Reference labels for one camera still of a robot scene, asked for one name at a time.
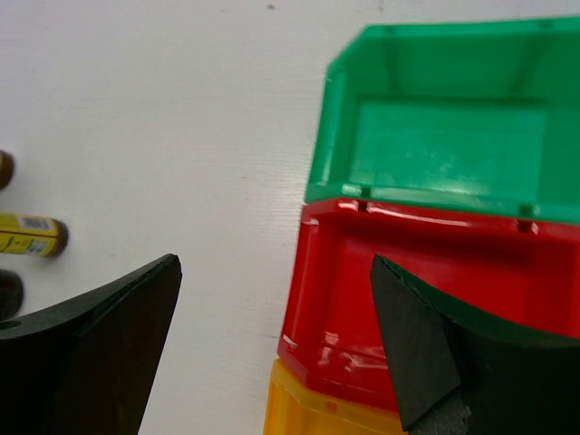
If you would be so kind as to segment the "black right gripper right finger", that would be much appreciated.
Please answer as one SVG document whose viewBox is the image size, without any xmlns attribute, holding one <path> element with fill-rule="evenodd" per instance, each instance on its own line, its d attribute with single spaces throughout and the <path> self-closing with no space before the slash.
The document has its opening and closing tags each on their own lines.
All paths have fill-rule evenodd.
<svg viewBox="0 0 580 435">
<path fill-rule="evenodd" d="M 371 283 L 404 431 L 578 433 L 578 339 L 504 320 L 383 256 Z"/>
</svg>

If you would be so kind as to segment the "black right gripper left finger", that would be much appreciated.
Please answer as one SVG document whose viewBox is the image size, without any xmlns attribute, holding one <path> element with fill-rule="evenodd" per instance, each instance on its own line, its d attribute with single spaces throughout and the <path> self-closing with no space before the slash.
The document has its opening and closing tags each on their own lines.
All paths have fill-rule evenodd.
<svg viewBox="0 0 580 435">
<path fill-rule="evenodd" d="M 1 323 L 4 434 L 136 434 L 179 297 L 162 256 L 82 295 Z"/>
</svg>

